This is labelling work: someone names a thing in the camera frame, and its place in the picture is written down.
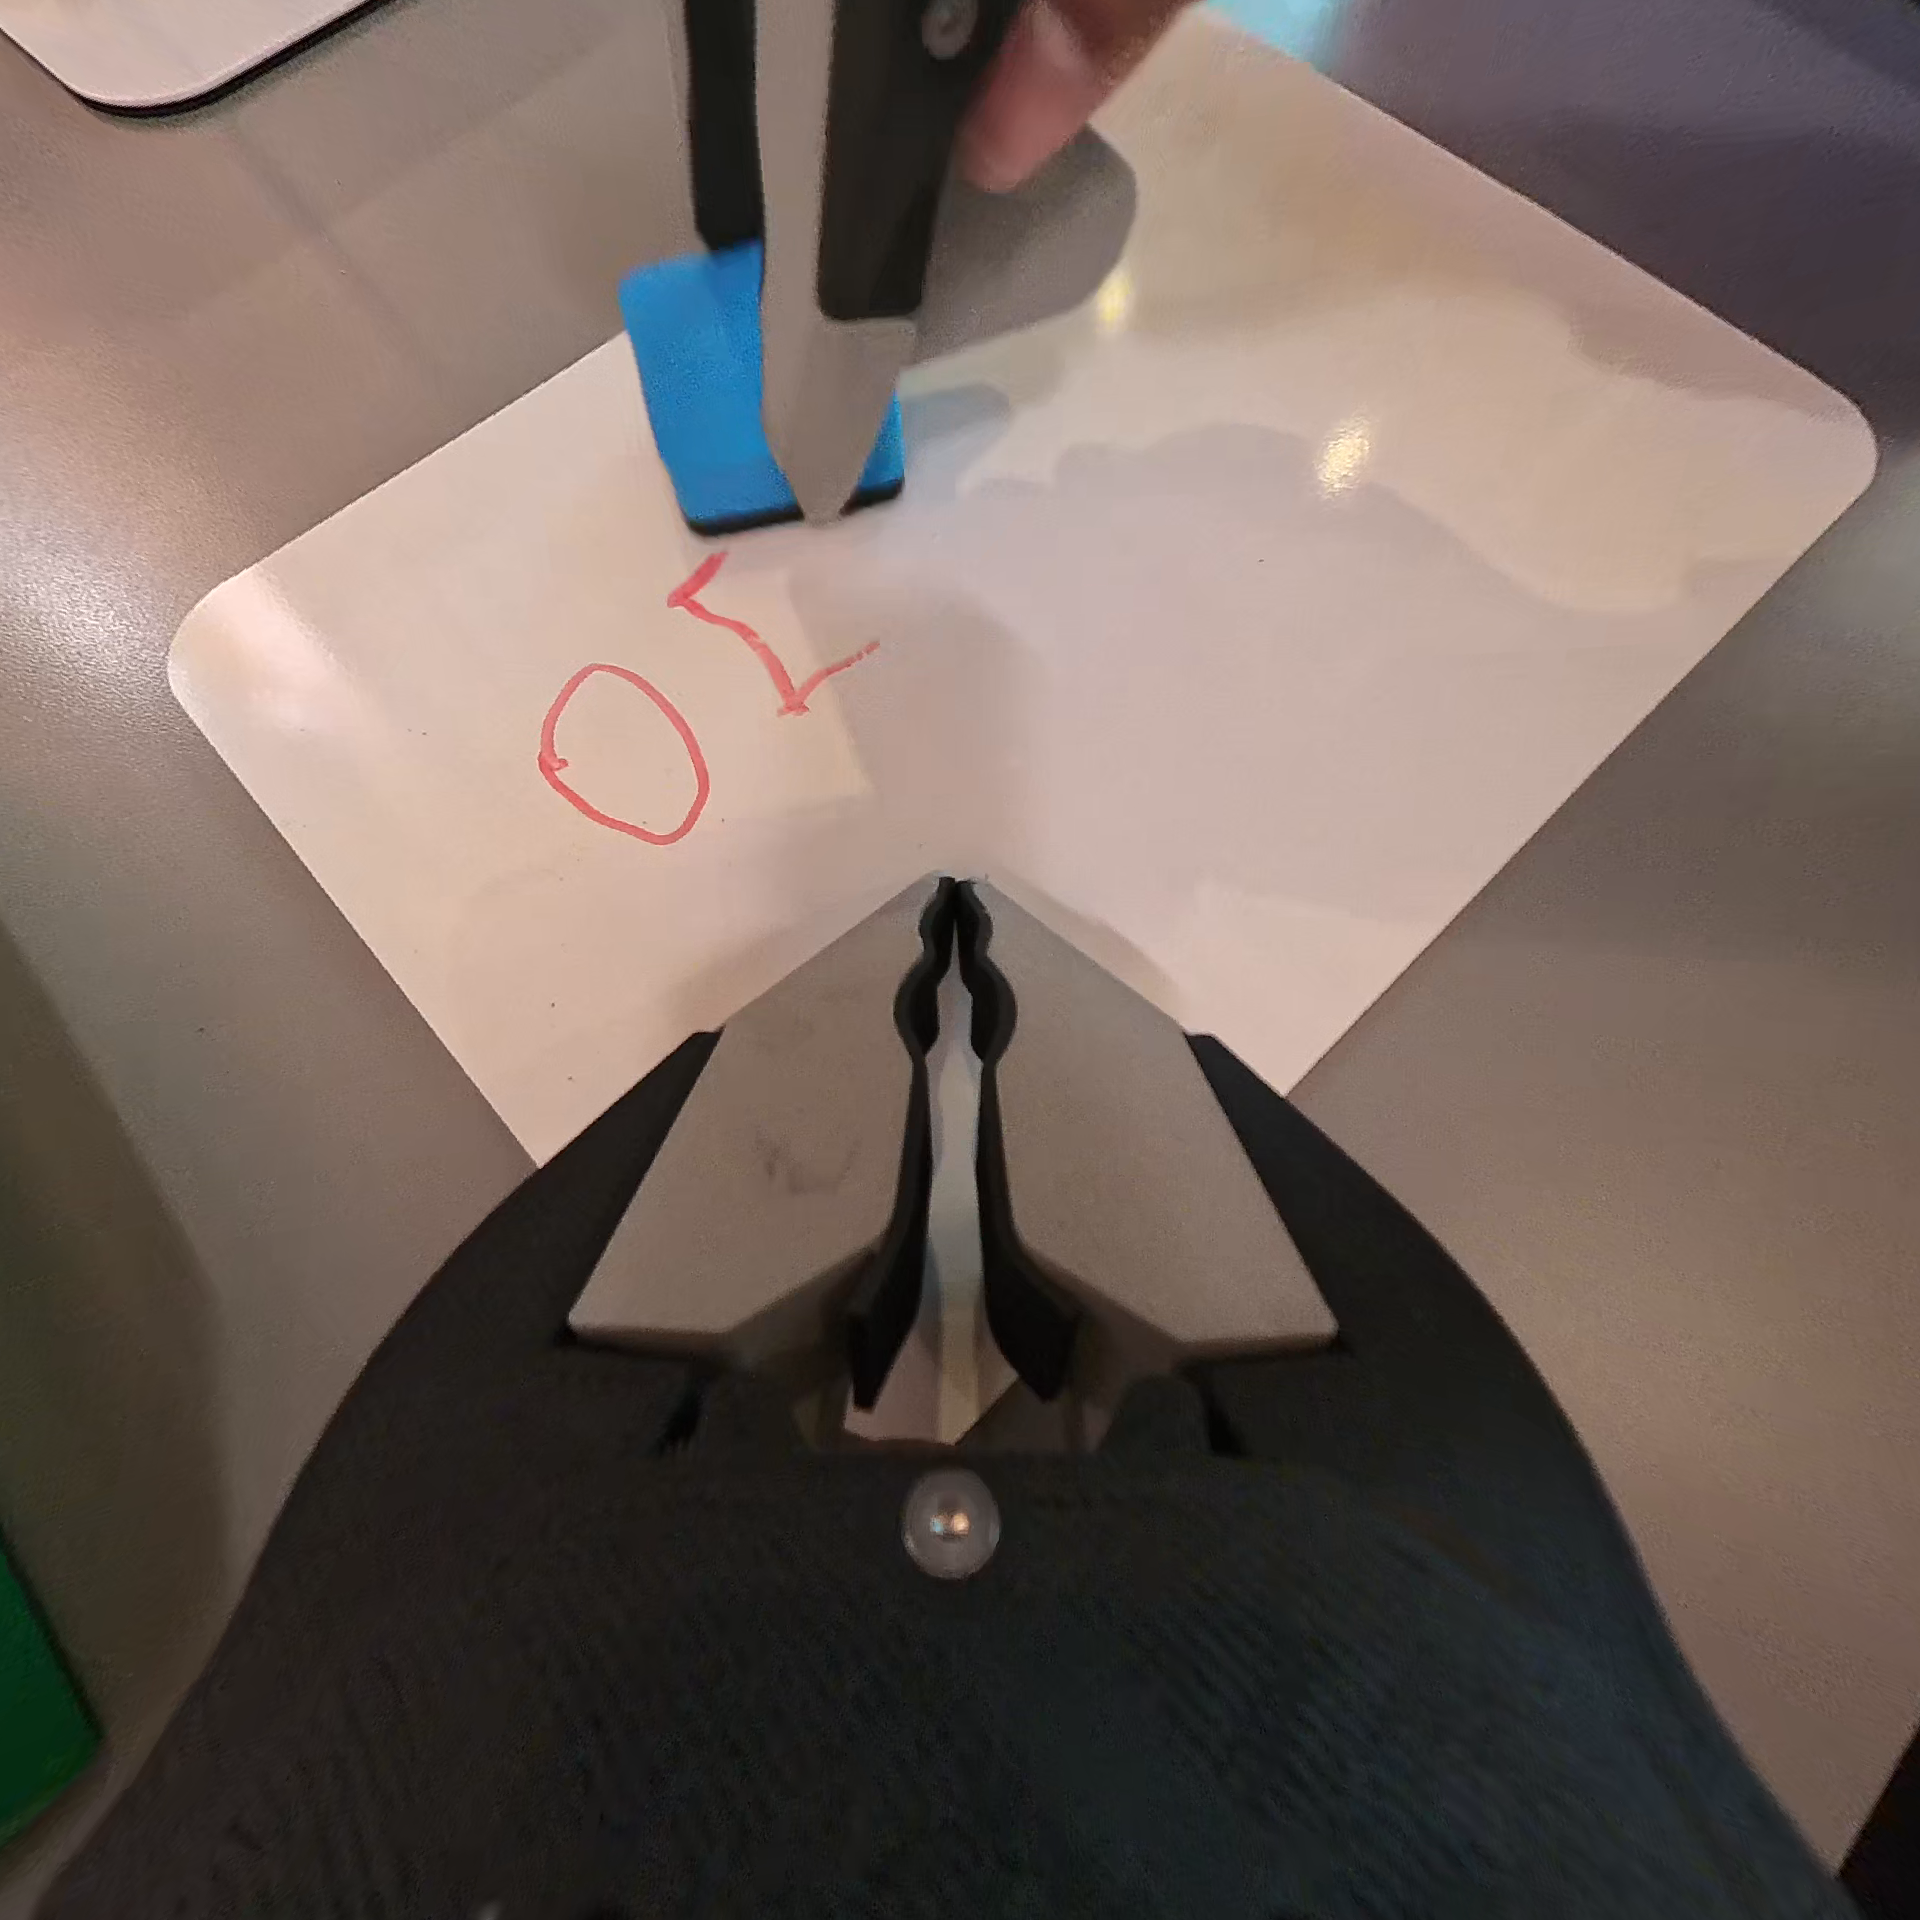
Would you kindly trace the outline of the white whiteboard sheet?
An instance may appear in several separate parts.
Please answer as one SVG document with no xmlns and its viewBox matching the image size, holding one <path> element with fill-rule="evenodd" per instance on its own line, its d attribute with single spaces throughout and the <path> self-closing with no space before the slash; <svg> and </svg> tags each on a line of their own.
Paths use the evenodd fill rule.
<svg viewBox="0 0 1920 1920">
<path fill-rule="evenodd" d="M 548 1160 L 914 877 L 1290 1089 L 1866 491 L 1861 410 L 1189 12 L 1092 300 L 690 532 L 624 338 L 229 576 L 180 709 Z"/>
</svg>

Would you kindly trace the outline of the person's right hand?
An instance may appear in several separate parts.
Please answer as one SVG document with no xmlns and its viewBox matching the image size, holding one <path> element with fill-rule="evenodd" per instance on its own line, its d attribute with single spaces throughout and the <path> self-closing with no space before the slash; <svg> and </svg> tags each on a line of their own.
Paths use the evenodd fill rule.
<svg viewBox="0 0 1920 1920">
<path fill-rule="evenodd" d="M 1009 190 L 1073 142 L 1188 3 L 1024 3 L 965 115 L 958 170 Z"/>
</svg>

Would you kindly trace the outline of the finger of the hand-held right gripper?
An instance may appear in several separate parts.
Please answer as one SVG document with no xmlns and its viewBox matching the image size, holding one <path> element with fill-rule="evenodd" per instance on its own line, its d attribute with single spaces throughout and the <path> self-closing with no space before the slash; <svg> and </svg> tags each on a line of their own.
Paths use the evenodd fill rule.
<svg viewBox="0 0 1920 1920">
<path fill-rule="evenodd" d="M 920 348 L 958 137 L 1017 3 L 758 3 L 764 432 L 805 520 L 858 491 Z"/>
<path fill-rule="evenodd" d="M 756 3 L 671 3 L 693 220 L 709 252 L 764 237 Z"/>
</svg>

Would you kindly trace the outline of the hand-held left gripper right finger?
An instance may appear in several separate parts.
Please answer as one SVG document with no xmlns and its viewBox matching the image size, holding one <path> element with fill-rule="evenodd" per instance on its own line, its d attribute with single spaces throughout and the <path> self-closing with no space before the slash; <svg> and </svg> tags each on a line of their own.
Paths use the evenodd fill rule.
<svg viewBox="0 0 1920 1920">
<path fill-rule="evenodd" d="M 1042 1402 L 1120 1402 L 1188 1362 L 1336 1342 L 1188 1030 L 1024 904 L 954 888 L 980 1059 L 988 1323 Z"/>
</svg>

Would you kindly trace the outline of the white board with dark rim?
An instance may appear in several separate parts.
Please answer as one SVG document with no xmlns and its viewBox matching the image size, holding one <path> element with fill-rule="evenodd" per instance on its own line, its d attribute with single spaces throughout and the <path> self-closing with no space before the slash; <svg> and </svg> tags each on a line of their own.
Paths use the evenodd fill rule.
<svg viewBox="0 0 1920 1920">
<path fill-rule="evenodd" d="M 2 3 L 2 38 L 73 99 L 166 112 L 367 12 L 373 3 Z"/>
</svg>

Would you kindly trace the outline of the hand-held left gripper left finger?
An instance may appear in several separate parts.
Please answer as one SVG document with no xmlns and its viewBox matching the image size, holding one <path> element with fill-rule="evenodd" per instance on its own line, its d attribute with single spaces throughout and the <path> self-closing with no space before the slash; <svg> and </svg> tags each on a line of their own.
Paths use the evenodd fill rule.
<svg viewBox="0 0 1920 1920">
<path fill-rule="evenodd" d="M 570 1312 L 578 1336 L 879 1402 L 925 1290 L 954 888 L 912 884 L 722 1026 Z"/>
</svg>

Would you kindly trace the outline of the green plastic bin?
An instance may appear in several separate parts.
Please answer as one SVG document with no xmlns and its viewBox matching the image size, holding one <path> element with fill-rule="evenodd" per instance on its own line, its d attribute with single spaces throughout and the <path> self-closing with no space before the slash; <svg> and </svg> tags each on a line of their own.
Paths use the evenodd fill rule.
<svg viewBox="0 0 1920 1920">
<path fill-rule="evenodd" d="M 2 1539 L 2 1845 L 84 1775 L 101 1723 L 28 1573 Z"/>
</svg>

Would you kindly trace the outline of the blue whiteboard eraser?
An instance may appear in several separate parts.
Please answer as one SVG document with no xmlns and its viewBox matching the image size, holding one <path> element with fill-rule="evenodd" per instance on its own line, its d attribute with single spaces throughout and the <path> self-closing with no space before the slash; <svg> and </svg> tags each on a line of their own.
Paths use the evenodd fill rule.
<svg viewBox="0 0 1920 1920">
<path fill-rule="evenodd" d="M 764 356 L 764 245 L 638 267 L 618 290 L 653 443 L 685 521 L 702 539 L 805 520 L 831 477 L 842 514 L 898 497 L 898 379 L 912 319 L 831 319 L 776 300 Z"/>
</svg>

